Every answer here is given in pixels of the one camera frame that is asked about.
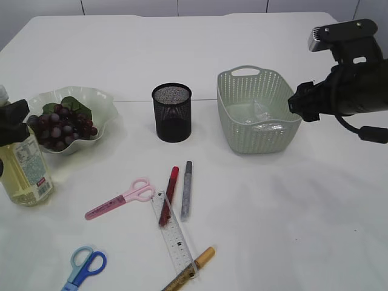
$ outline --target scissors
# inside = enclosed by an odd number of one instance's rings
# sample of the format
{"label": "scissors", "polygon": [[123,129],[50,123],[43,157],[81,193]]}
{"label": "scissors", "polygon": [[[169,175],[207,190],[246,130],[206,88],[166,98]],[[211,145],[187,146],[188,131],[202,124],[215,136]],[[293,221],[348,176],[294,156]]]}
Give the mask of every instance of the scissors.
{"label": "scissors", "polygon": [[[80,265],[77,265],[75,263],[75,257],[82,252],[83,250],[87,250],[89,254],[87,255],[84,262]],[[100,256],[102,258],[102,265],[98,270],[95,271],[89,271],[89,267],[94,261],[96,257]],[[76,250],[72,258],[70,259],[70,262],[73,267],[73,271],[70,274],[69,278],[67,279],[67,282],[65,286],[62,288],[62,291],[77,291],[78,287],[82,284],[82,282],[89,276],[94,276],[99,273],[101,273],[102,270],[104,270],[105,265],[107,264],[107,257],[101,253],[101,252],[94,252],[91,247],[80,247],[78,250]]]}
{"label": "scissors", "polygon": [[[146,191],[150,191],[151,194],[146,197],[140,196]],[[138,178],[132,182],[128,191],[87,212],[85,214],[85,219],[91,220],[133,200],[141,202],[149,201],[154,194],[155,188],[150,184],[150,181],[147,178]]]}

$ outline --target scissors handle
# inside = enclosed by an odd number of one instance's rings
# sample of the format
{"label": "scissors handle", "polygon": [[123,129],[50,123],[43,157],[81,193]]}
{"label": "scissors handle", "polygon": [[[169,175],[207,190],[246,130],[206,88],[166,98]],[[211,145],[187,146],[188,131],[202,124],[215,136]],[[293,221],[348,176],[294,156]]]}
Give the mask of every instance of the scissors handle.
{"label": "scissors handle", "polygon": [[[75,263],[75,257],[83,250],[87,250],[89,252],[89,254],[87,255],[87,257],[85,258],[85,260],[82,262],[81,265],[77,265]],[[87,260],[90,258],[92,253],[93,253],[93,249],[91,247],[87,247],[87,246],[80,247],[79,249],[75,250],[75,252],[72,255],[72,258],[70,259],[70,262],[71,262],[72,267],[73,267],[73,271],[70,274],[69,278],[67,279],[68,282],[74,281],[75,277],[77,277],[79,271],[84,267],[84,265],[86,264]]]}
{"label": "scissors handle", "polygon": [[[89,267],[94,261],[96,257],[100,256],[102,258],[102,265],[99,269],[95,271],[89,271]],[[80,286],[82,282],[89,276],[94,276],[102,272],[102,270],[105,269],[105,266],[107,264],[107,257],[101,253],[101,252],[94,252],[92,253],[89,258],[87,259],[87,262],[83,265],[81,271],[79,271],[77,277],[75,277],[73,284],[75,286]]]}
{"label": "scissors handle", "polygon": [[[136,184],[143,182],[145,184],[141,185],[140,187],[136,188]],[[146,191],[151,191],[151,194],[147,197],[140,196],[142,193]],[[129,188],[128,191],[124,192],[122,196],[125,199],[125,202],[128,203],[133,200],[138,200],[141,202],[149,201],[155,194],[155,188],[150,184],[150,181],[147,178],[138,178],[134,180]]]}

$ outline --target blue scissors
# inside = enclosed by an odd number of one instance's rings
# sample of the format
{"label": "blue scissors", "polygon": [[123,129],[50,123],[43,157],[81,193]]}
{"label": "blue scissors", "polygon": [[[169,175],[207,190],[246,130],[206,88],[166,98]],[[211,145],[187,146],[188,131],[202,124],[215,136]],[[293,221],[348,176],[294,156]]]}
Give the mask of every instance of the blue scissors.
{"label": "blue scissors", "polygon": [[[82,264],[76,265],[75,257],[83,250],[88,251],[89,254],[87,255],[86,259]],[[101,267],[98,270],[89,271],[90,265],[98,256],[102,258]],[[70,262],[72,264],[73,271],[67,279],[65,286],[62,288],[62,291],[77,291],[78,287],[82,284],[82,282],[84,282],[87,277],[101,273],[101,271],[104,270],[105,265],[107,264],[107,257],[101,252],[93,251],[91,247],[80,247],[73,253]]]}

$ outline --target scissors blade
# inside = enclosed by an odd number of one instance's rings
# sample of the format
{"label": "scissors blade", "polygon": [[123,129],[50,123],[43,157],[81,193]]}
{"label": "scissors blade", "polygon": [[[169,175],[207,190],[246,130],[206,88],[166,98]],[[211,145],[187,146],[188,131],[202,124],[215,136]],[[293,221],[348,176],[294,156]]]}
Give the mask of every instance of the scissors blade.
{"label": "scissors blade", "polygon": [[65,286],[62,288],[61,291],[77,291],[78,287],[70,282],[66,282]]}

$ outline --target pink scissors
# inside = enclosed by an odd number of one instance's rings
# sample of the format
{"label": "pink scissors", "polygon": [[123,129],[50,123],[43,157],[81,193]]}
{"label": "pink scissors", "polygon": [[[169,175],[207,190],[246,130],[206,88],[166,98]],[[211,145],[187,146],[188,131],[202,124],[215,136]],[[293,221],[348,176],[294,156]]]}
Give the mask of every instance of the pink scissors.
{"label": "pink scissors", "polygon": [[[140,196],[142,193],[146,191],[150,191],[149,196],[146,196],[146,197]],[[87,212],[85,214],[85,219],[91,220],[93,218],[96,218],[97,216],[107,213],[108,211],[111,211],[133,200],[138,200],[141,202],[149,201],[154,196],[154,194],[155,194],[155,188],[150,184],[150,181],[147,178],[136,179],[132,182],[131,187],[129,188],[128,191]]]}

